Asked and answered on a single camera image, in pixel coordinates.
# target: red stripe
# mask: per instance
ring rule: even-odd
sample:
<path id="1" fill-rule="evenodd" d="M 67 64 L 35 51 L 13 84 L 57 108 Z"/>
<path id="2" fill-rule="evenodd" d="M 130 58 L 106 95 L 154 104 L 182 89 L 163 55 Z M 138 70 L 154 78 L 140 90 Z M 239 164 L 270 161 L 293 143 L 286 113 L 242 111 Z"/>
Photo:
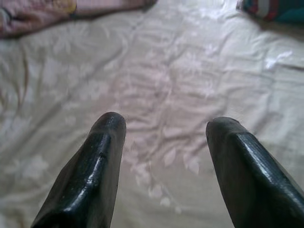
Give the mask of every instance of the red stripe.
<path id="1" fill-rule="evenodd" d="M 269 3 L 269 13 L 265 17 L 266 20 L 273 20 L 277 15 L 279 11 L 279 0 L 270 0 Z"/>

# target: white floral bedsheet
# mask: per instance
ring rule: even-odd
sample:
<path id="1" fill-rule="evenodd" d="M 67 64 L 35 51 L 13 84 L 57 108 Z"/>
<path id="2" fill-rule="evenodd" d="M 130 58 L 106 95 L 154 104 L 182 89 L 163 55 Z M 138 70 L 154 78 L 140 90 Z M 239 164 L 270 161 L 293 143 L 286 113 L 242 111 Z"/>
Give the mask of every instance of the white floral bedsheet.
<path id="1" fill-rule="evenodd" d="M 238 119 L 304 188 L 304 30 L 235 0 L 147 11 L 0 41 L 0 228 L 29 228 L 107 111 L 127 120 L 113 228 L 231 228 L 205 127 Z"/>

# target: black object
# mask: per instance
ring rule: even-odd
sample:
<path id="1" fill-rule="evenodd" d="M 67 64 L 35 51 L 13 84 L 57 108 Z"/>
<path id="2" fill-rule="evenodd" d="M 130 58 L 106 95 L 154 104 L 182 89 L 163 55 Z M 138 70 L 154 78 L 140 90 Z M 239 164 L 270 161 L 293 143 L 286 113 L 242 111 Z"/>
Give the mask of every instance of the black object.
<path id="1" fill-rule="evenodd" d="M 32 228 L 109 228 L 126 126 L 106 113 L 57 177 Z"/>
<path id="2" fill-rule="evenodd" d="M 304 193 L 238 121 L 206 129 L 218 183 L 236 228 L 304 228 Z"/>

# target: colorful fabric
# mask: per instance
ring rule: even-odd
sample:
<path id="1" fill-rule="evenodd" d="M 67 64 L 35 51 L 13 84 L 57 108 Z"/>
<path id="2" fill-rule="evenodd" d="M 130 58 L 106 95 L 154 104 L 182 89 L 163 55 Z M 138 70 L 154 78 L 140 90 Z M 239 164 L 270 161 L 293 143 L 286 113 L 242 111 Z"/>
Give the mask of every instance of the colorful fabric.
<path id="1" fill-rule="evenodd" d="M 0 38 L 56 22 L 153 4 L 156 0 L 0 0 Z"/>
<path id="2" fill-rule="evenodd" d="M 265 20 L 304 22 L 304 0 L 242 0 L 238 8 Z"/>

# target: pink blanket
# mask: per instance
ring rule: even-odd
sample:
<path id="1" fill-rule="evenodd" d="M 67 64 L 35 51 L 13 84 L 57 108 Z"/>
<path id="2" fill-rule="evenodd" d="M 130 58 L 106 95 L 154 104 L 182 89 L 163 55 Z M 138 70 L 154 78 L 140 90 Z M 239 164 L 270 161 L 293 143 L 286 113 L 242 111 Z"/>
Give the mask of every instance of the pink blanket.
<path id="1" fill-rule="evenodd" d="M 0 38 L 41 29 L 73 16 L 128 10 L 157 0 L 0 0 Z"/>

